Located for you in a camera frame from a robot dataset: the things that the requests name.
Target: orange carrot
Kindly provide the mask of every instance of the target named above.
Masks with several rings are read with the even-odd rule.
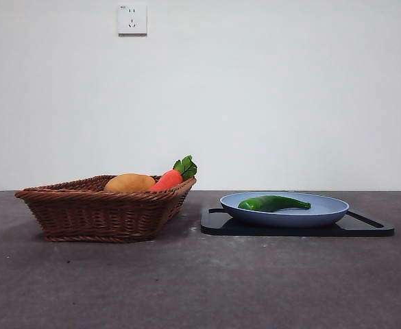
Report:
[[[197,173],[197,166],[191,160],[192,156],[186,156],[182,161],[177,160],[172,168],[162,176],[148,191],[163,191],[172,188]]]
[[[160,176],[159,181],[148,189],[148,191],[163,191],[167,188],[174,187],[183,182],[182,175],[178,170],[172,169],[168,170],[162,176]]]

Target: electrical outlet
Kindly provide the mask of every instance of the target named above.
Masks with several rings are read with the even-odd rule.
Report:
[[[118,34],[147,34],[147,6],[144,3],[122,3],[118,6]]]

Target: wicker basket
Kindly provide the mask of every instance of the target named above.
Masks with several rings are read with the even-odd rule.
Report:
[[[165,191],[103,191],[114,175],[25,188],[16,192],[37,218],[48,241],[139,242],[152,240],[182,207],[196,182]],[[152,176],[155,181],[160,176]]]

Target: green pepper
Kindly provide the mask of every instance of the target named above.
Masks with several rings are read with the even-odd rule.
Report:
[[[285,208],[309,209],[311,204],[302,202],[291,197],[281,197],[279,195],[263,195],[261,197],[251,197],[243,200],[239,208],[246,210],[273,212]]]

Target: blue plate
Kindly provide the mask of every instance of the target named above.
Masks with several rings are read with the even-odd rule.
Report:
[[[288,208],[275,212],[239,209],[240,202],[250,197],[279,195],[310,202],[310,209]],[[281,228],[316,228],[334,224],[348,211],[350,205],[332,197],[293,192],[247,192],[226,195],[220,199],[223,209],[238,221],[251,225]]]

